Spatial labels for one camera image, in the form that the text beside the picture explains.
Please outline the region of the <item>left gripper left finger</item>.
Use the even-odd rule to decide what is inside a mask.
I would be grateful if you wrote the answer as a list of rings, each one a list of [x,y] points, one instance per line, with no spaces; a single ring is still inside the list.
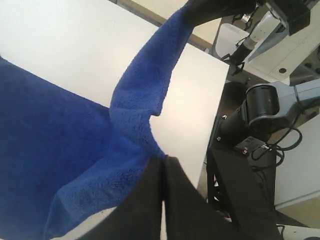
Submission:
[[[81,240],[159,240],[162,224],[162,160],[152,157],[129,195]]]

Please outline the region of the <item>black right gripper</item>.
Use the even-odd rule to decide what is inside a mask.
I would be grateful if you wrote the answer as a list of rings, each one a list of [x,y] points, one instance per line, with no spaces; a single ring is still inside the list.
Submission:
[[[298,33],[311,23],[311,10],[307,0],[256,0],[266,5],[280,19],[290,36]]]

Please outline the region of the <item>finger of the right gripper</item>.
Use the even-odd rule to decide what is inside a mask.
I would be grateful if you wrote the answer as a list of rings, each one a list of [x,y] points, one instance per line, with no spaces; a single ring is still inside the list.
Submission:
[[[197,27],[223,17],[251,13],[255,0],[189,0],[184,11],[184,22]]]

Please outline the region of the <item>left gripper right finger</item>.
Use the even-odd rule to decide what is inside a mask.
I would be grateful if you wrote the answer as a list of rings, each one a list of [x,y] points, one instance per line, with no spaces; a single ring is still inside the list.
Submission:
[[[275,218],[260,192],[229,196],[228,222],[195,189],[179,160],[163,162],[166,235],[169,240],[281,240]]]

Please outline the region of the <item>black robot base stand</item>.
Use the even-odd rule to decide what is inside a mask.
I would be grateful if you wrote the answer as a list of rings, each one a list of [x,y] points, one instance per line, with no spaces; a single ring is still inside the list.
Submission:
[[[231,225],[249,240],[279,240],[281,235],[268,201],[249,165],[235,145],[244,128],[233,113],[245,98],[246,87],[227,82],[222,91],[207,149],[207,196],[212,207],[224,207]]]

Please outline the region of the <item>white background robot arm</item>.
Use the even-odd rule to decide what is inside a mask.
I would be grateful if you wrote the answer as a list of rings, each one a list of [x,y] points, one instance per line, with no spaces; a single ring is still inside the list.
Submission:
[[[255,49],[256,45],[264,40],[281,22],[280,16],[271,8],[262,19],[255,24],[250,34],[236,48],[232,54],[226,54],[222,57],[225,63],[235,67],[232,75],[237,75],[243,71],[245,59]]]

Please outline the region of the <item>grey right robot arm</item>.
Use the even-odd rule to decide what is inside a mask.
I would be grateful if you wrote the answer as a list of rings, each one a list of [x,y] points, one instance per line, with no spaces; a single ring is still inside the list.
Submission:
[[[191,0],[183,21],[197,27],[209,21],[253,10],[255,0]],[[256,84],[246,91],[241,106],[223,120],[217,133],[225,145],[236,147],[248,137],[265,136],[293,129],[300,114],[320,105],[320,81],[315,79],[295,86],[274,83]]]

